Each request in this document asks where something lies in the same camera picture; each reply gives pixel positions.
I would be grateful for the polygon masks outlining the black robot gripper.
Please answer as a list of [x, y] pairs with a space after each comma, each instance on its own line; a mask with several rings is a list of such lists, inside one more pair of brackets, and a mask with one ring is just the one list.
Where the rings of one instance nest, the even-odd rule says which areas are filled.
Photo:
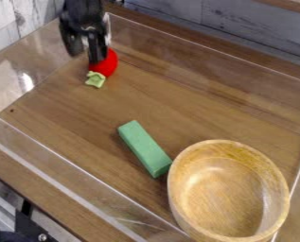
[[71, 57], [83, 52], [80, 35], [87, 34], [88, 61], [96, 64], [106, 59], [106, 26], [102, 0], [64, 0], [59, 13], [59, 33]]

